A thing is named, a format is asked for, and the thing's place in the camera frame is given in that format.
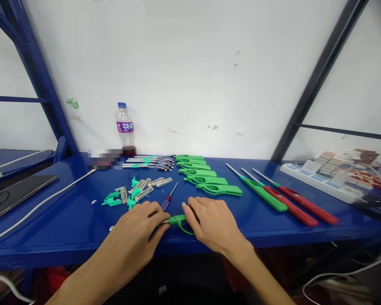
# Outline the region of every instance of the black metal bar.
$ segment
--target black metal bar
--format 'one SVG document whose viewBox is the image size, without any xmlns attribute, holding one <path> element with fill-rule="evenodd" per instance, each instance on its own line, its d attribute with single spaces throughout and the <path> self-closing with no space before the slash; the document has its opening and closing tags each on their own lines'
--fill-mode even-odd
<svg viewBox="0 0 381 305">
<path fill-rule="evenodd" d="M 14 29 L 11 23 L 8 22 L 8 20 L 2 14 L 2 12 L 0 12 L 0 28 L 20 49 L 23 49 L 23 50 L 28 49 L 26 43 L 24 43 L 24 41 L 21 39 L 21 36 L 19 35 L 19 33 Z"/>
<path fill-rule="evenodd" d="M 352 130 L 346 130 L 346 129 L 329 128 L 329 127 L 306 125 L 306 124 L 295 124 L 295 126 L 303 127 L 303 128 L 317 129 L 317 130 L 324 130 L 324 131 L 331 131 L 331 132 L 336 132 L 336 133 L 344 133 L 344 134 L 349 134 L 352 136 L 362 136 L 362 137 L 366 137 L 366 138 L 381 140 L 381 135 L 376 134 L 376 133 L 364 133 L 361 131 L 352 131 Z"/>
<path fill-rule="evenodd" d="M 22 103 L 49 103 L 47 99 L 39 99 L 33 97 L 4 97 L 0 96 L 0 102 L 22 102 Z"/>
<path fill-rule="evenodd" d="M 368 0 L 348 0 L 320 55 L 271 160 L 281 162 Z"/>
</svg>

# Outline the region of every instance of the phone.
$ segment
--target phone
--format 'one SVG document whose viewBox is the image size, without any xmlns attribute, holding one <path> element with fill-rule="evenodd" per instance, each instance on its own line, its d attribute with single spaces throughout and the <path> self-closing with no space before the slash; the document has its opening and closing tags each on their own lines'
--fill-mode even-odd
<svg viewBox="0 0 381 305">
<path fill-rule="evenodd" d="M 30 176 L 0 191 L 0 217 L 57 179 L 57 175 Z"/>
</svg>

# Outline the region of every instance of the bottle label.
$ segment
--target bottle label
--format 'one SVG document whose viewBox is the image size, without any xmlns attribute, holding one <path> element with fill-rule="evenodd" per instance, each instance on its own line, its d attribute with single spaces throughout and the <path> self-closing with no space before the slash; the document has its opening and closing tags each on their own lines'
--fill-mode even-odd
<svg viewBox="0 0 381 305">
<path fill-rule="evenodd" d="M 117 122 L 117 130 L 122 133 L 133 132 L 133 122 Z"/>
</svg>

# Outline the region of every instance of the white cable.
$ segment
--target white cable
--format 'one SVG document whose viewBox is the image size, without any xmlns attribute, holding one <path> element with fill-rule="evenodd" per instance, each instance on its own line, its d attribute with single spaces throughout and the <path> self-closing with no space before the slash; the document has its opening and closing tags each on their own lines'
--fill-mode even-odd
<svg viewBox="0 0 381 305">
<path fill-rule="evenodd" d="M 35 301 L 23 296 L 22 294 L 20 294 L 16 288 L 16 286 L 13 284 L 13 282 L 11 282 L 8 278 L 0 275 L 0 281 L 5 283 L 10 289 L 11 291 L 13 292 L 14 296 L 16 298 L 18 298 L 19 300 L 23 301 L 23 302 L 26 302 L 26 303 L 29 303 L 29 305 L 33 305 L 35 303 Z"/>
<path fill-rule="evenodd" d="M 360 273 L 360 272 L 363 272 L 365 270 L 368 270 L 370 268 L 373 268 L 375 266 L 377 266 L 378 264 L 381 264 L 381 260 L 379 261 L 376 261 L 368 266 L 365 266 L 363 268 L 360 268 L 356 271 L 353 271 L 353 272 L 348 272 L 348 273 L 322 273 L 322 274 L 318 274 L 316 275 L 315 277 L 313 277 L 309 282 L 307 282 L 303 287 L 302 287 L 302 292 L 304 294 L 304 296 L 306 296 L 306 298 L 311 301 L 312 303 L 316 304 L 316 305 L 321 305 L 319 303 L 316 303 L 314 300 L 312 300 L 310 297 L 308 297 L 305 293 L 305 288 L 310 285 L 313 281 L 317 280 L 318 278 L 320 277 L 323 277 L 323 276 L 349 276 L 349 275 L 355 275 L 357 273 Z"/>
<path fill-rule="evenodd" d="M 28 217 L 31 216 L 32 213 L 34 213 L 41 205 L 43 205 L 45 202 L 47 202 L 48 200 L 50 200 L 51 198 L 55 197 L 56 195 L 62 193 L 63 191 L 67 190 L 69 187 L 71 187 L 72 185 L 74 185 L 75 183 L 77 183 L 78 181 L 82 180 L 84 177 L 86 176 L 89 176 L 91 173 L 93 173 L 94 171 L 96 171 L 95 169 L 92 169 L 90 172 L 88 172 L 86 175 L 80 177 L 78 180 L 72 182 L 71 184 L 69 184 L 67 187 L 65 187 L 64 189 L 60 190 L 59 192 L 56 192 L 55 194 L 49 196 L 47 199 L 45 199 L 44 201 L 42 201 L 41 203 L 39 203 L 35 208 L 33 208 L 27 215 L 25 215 L 23 218 L 21 218 L 16 224 L 14 224 L 13 226 L 11 226 L 10 228 L 8 228 L 6 231 L 4 231 L 3 233 L 0 234 L 0 237 L 3 237 L 4 235 L 6 235 L 8 232 L 10 232 L 11 230 L 13 230 L 14 228 L 18 227 L 23 221 L 25 221 Z"/>
<path fill-rule="evenodd" d="M 364 163 L 353 164 L 353 165 L 351 165 L 351 166 L 349 167 L 348 171 L 350 172 L 350 171 L 354 168 L 355 165 L 362 165 L 362 166 L 365 166 L 365 167 L 369 168 L 369 169 L 372 170 L 372 171 L 377 175 L 377 177 L 380 178 L 380 180 L 381 180 L 381 174 L 380 174 L 378 171 L 376 171 L 373 167 L 371 167 L 370 165 L 368 165 L 368 164 L 364 164 Z"/>
<path fill-rule="evenodd" d="M 31 155 L 27 155 L 27 156 L 18 158 L 18 159 L 16 159 L 16 160 L 10 161 L 10 162 L 8 162 L 8 163 L 6 163 L 6 164 L 2 164 L 2 165 L 0 165 L 0 168 L 5 167 L 5 166 L 10 165 L 10 164 L 13 164 L 13 163 L 15 163 L 15 162 L 17 162 L 17 161 L 20 161 L 20 160 L 22 160 L 22 159 L 31 157 L 31 156 L 33 156 L 33 155 L 37 155 L 37 154 L 39 154 L 39 153 L 44 153 L 44 152 L 46 152 L 46 151 L 54 152 L 53 150 L 41 150 L 41 151 L 39 151 L 39 152 L 35 152 L 35 153 L 31 154 Z"/>
</svg>

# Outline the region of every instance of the red object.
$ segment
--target red object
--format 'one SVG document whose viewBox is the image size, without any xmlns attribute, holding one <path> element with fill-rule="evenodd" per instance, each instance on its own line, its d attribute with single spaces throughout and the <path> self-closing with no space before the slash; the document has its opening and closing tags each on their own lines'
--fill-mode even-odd
<svg viewBox="0 0 381 305">
<path fill-rule="evenodd" d="M 65 270 L 65 267 L 53 267 L 48 268 L 47 277 L 50 292 L 54 294 L 61 288 L 64 281 L 68 278 L 70 273 Z"/>
<path fill-rule="evenodd" d="M 290 212 L 293 216 L 299 219 L 304 225 L 307 225 L 308 227 L 316 227 L 319 225 L 316 219 L 303 212 L 300 208 L 298 208 L 296 205 L 290 202 L 284 195 L 282 195 L 277 190 L 274 190 L 268 186 L 263 186 L 263 188 L 274 198 L 285 204 L 288 207 L 288 212 Z"/>
<path fill-rule="evenodd" d="M 299 203 L 301 206 L 306 208 L 308 211 L 312 212 L 314 215 L 319 217 L 324 222 L 327 222 L 328 224 L 334 225 L 339 222 L 338 218 L 333 216 L 332 214 L 326 212 L 325 210 L 321 209 L 317 205 L 314 205 L 312 202 L 310 202 L 308 199 L 303 197 L 298 192 L 288 189 L 283 186 L 278 186 L 278 188 L 283 191 L 286 195 L 288 195 L 289 198 L 293 199 L 295 202 Z"/>
<path fill-rule="evenodd" d="M 122 149 L 123 157 L 134 157 L 135 156 L 135 146 L 124 146 Z"/>
</svg>

